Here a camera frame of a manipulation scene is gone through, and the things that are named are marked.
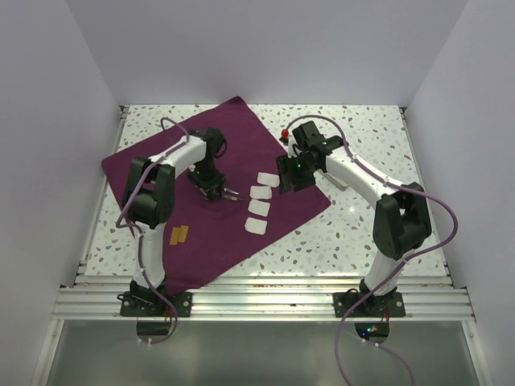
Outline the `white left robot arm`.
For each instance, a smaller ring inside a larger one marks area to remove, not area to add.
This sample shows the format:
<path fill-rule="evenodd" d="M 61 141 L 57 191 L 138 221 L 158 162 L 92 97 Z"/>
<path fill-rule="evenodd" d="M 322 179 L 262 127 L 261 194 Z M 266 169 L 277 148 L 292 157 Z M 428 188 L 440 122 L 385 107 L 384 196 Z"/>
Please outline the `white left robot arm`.
<path fill-rule="evenodd" d="M 226 177 L 215 161 L 227 149 L 219 129 L 190 130 L 173 146 L 149 158 L 130 163 L 122 200 L 121 217 L 134 230 L 137 240 L 136 269 L 130 290 L 144 290 L 138 304 L 147 314 L 161 314 L 167 296 L 158 290 L 165 279 L 163 236 L 175 206 L 175 181 L 184 172 L 188 180 L 209 201 L 225 193 Z"/>

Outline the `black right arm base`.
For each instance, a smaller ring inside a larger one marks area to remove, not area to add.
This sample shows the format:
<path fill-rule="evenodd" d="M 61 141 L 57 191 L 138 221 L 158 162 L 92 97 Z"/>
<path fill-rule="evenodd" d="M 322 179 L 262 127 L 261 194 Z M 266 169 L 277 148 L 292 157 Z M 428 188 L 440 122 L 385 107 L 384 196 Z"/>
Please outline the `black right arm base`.
<path fill-rule="evenodd" d="M 342 318 L 355 303 L 365 296 L 364 290 L 348 289 L 332 295 L 333 309 Z M 393 289 L 383 296 L 372 295 L 358 305 L 349 315 L 351 318 L 404 318 L 406 309 L 402 294 Z"/>

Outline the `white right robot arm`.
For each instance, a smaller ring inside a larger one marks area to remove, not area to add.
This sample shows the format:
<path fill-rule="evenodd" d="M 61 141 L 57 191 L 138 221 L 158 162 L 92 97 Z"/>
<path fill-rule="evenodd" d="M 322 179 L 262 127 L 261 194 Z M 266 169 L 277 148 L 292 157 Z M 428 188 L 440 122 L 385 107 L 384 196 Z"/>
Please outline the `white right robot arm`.
<path fill-rule="evenodd" d="M 326 138 L 313 121 L 290 132 L 287 154 L 276 164 L 282 194 L 314 186 L 315 172 L 321 171 L 346 183 L 374 210 L 377 254 L 360 285 L 358 305 L 367 315 L 379 314 L 397 288 L 400 264 L 432 233 L 422 186 L 390 179 L 353 153 L 342 135 Z"/>

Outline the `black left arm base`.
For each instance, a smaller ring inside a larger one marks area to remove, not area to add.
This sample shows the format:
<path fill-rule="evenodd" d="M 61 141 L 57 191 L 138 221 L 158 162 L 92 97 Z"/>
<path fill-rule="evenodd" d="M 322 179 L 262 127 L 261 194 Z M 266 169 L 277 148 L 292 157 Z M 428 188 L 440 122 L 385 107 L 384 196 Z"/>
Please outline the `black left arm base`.
<path fill-rule="evenodd" d="M 131 285 L 131 291 L 117 295 L 121 302 L 120 315 L 122 317 L 178 317 L 191 316 L 193 293 L 182 292 L 175 296 L 166 294 L 164 285 L 157 291 L 157 296 L 151 289 L 139 285 Z"/>

